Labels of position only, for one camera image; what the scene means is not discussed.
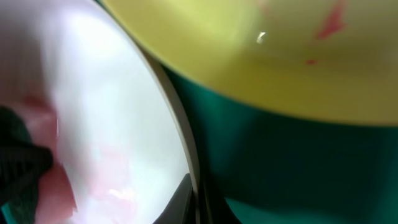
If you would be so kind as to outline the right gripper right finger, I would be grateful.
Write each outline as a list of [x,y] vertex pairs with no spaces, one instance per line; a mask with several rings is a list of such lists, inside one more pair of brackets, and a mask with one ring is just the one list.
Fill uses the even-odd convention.
[[211,178],[201,178],[198,196],[201,224],[241,224]]

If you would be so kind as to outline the green and pink sponge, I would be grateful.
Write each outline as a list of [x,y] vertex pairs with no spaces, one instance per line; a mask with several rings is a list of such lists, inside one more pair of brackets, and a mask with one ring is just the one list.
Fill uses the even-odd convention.
[[1,103],[1,223],[64,223],[76,210],[57,159],[58,119],[28,98]]

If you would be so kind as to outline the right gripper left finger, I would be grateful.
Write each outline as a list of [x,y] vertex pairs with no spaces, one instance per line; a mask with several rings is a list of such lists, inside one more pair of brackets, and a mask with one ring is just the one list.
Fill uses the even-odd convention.
[[190,174],[186,174],[154,224],[196,224],[195,197]]

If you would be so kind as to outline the yellow-green plate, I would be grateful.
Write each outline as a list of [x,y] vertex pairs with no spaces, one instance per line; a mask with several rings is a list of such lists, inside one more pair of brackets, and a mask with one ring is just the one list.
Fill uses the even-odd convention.
[[151,55],[236,101],[397,125],[397,0],[107,0]]

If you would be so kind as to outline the white plate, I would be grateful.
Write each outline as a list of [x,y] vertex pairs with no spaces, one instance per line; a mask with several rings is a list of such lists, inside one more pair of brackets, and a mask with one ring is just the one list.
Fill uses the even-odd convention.
[[193,169],[167,75],[94,1],[1,2],[1,103],[28,98],[57,115],[64,223],[154,223]]

